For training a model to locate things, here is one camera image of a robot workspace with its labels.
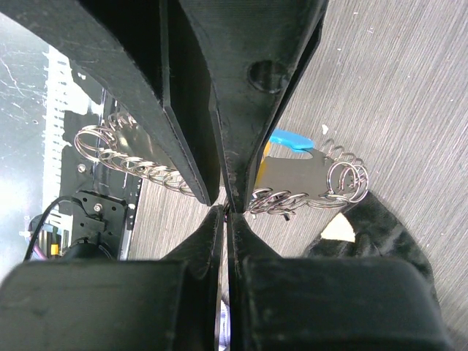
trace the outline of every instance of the metal spring coil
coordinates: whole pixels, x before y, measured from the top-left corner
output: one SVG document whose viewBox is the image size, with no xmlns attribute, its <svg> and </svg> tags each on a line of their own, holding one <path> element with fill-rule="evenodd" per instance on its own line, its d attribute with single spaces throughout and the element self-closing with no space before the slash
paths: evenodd
<svg viewBox="0 0 468 351">
<path fill-rule="evenodd" d="M 319 195 L 323 200 L 308 199 L 309 195 L 305 192 L 291 194 L 287 190 L 275 192 L 271 188 L 255 189 L 247 211 L 254 215 L 264 213 L 293 215 L 295 210 L 303 206 L 331 210 L 362 201 L 369 191 L 369 174 L 363 165 L 363 160 L 350 152 L 344 152 L 343 146 L 335 146 L 333 139 L 326 140 L 320 151 L 325 154 L 325 157 L 334 161 L 327 174 L 328 191 Z M 340 165 L 344 168 L 339 174 L 339 192 L 336 193 L 332 177 Z M 345 193 L 345 179 L 350 173 L 352 183 L 348 184 L 348 188 L 352 192 Z"/>
<path fill-rule="evenodd" d="M 116 131 L 118 128 L 126 125 L 131 128 L 135 124 L 136 122 L 131 116 L 114 113 L 108 116 L 103 126 L 87 126 L 82 128 L 75 136 L 75 147 L 82 156 L 92 162 L 101 162 L 113 170 L 119 170 L 148 179 L 171 191 L 194 197 L 185 180 L 175 168 L 147 161 L 141 157 L 129 156 L 118 150 Z M 97 137 L 105 146 L 91 146 L 84 143 L 82 140 L 82 136 L 84 135 Z M 287 190 L 275 192 L 271 188 L 260 188 L 253 191 L 252 200 L 247 208 L 247 212 L 253 215 L 264 213 L 292 215 L 295 214 L 295 210 L 303 206 L 319 209 L 335 209 L 361 201 L 367 195 L 369 188 L 369 174 L 363 166 L 363 160 L 357 158 L 352 153 L 344 152 L 342 146 L 335 146 L 333 139 L 326 140 L 320 151 L 334 161 L 327 174 L 328 191 L 320 195 L 323 200 L 308 199 L 309 195 L 305 192 L 291 194 Z M 339 193 L 335 193 L 332 176 L 340 165 L 344 166 L 344 168 L 339 175 Z M 348 184 L 348 187 L 354 191 L 344 193 L 345 178 L 350 173 L 352 184 Z"/>
<path fill-rule="evenodd" d="M 135 120 L 131 116 L 113 113 L 107 117 L 103 126 L 82 128 L 75 136 L 75 147 L 83 157 L 92 162 L 101 162 L 113 170 L 120 170 L 133 176 L 148 179 L 166 189 L 193 197 L 192 190 L 175 168 L 147 161 L 141 157 L 129 156 L 119 151 L 116 131 L 124 125 L 131 128 L 135 125 Z M 83 141 L 84 135 L 97 137 L 105 145 L 91 146 Z"/>
</svg>

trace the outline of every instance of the metal tag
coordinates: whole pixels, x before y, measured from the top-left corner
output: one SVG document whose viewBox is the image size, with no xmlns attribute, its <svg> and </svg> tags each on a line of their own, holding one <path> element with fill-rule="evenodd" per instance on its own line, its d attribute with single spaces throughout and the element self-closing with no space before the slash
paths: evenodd
<svg viewBox="0 0 468 351">
<path fill-rule="evenodd" d="M 336 194 L 351 192 L 349 184 L 352 176 L 344 177 L 344 190 L 339 188 L 339 179 L 344 165 L 338 165 L 329 175 L 334 161 L 317 149 L 310 149 L 311 159 L 280 159 L 266 157 L 260 166 L 255 188 L 271 188 L 273 192 L 287 190 L 292 195 L 306 193 L 306 199 L 323 200 L 320 195 L 327 194 L 328 176 L 331 176 L 332 189 Z"/>
</svg>

